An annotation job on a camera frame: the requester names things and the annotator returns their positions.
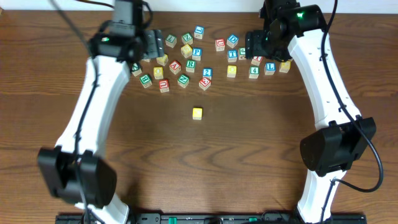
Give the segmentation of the yellow O block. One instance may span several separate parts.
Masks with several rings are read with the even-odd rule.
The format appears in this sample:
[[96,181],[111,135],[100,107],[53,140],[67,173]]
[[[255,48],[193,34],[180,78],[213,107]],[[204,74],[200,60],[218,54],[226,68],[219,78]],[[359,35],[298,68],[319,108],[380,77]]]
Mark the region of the yellow O block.
[[153,73],[156,80],[161,80],[164,78],[164,69],[162,67],[154,67]]

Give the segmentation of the blue L block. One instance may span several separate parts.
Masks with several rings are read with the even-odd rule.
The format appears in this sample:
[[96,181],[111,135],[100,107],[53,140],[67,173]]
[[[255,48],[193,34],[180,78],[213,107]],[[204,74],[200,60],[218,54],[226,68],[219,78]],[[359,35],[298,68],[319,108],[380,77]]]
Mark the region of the blue L block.
[[276,65],[274,62],[267,62],[265,64],[265,75],[273,75],[276,71]]

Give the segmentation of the green R block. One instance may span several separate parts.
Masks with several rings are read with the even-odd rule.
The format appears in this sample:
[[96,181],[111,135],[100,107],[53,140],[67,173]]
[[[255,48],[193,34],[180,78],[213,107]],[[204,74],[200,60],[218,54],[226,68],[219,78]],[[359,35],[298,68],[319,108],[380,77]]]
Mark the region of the green R block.
[[196,61],[194,61],[194,60],[187,60],[187,63],[186,63],[186,72],[188,72],[188,73],[194,73],[194,72],[195,72],[195,67],[196,67]]

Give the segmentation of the yellow C block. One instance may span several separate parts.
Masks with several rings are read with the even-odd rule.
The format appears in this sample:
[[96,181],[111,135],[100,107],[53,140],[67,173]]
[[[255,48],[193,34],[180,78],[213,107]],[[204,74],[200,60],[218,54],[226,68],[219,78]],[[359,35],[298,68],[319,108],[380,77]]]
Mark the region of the yellow C block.
[[201,120],[203,117],[203,109],[202,108],[193,108],[192,118],[194,120]]

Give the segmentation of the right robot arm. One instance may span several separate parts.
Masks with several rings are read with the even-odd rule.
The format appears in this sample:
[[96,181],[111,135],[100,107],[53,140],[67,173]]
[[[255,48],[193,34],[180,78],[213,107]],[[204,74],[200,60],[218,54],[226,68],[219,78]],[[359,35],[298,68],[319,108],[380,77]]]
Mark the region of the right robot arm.
[[263,223],[366,223],[361,214],[332,214],[344,176],[366,149],[372,149],[376,124],[362,117],[336,66],[326,20],[316,4],[265,1],[261,30],[245,37],[246,57],[295,62],[312,104],[315,132],[300,142],[307,168],[303,194],[292,213],[266,212]]

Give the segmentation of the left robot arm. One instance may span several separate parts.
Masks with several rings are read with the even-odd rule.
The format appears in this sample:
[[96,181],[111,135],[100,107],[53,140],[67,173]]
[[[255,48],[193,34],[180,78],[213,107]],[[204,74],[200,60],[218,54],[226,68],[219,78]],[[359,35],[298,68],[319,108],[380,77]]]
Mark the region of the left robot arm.
[[82,223],[134,223],[129,206],[116,194],[117,175],[105,162],[105,145],[116,105],[143,59],[164,54],[161,31],[144,19],[145,1],[118,0],[112,19],[89,40],[86,73],[67,127],[53,149],[43,147],[37,163],[55,198],[83,210]]

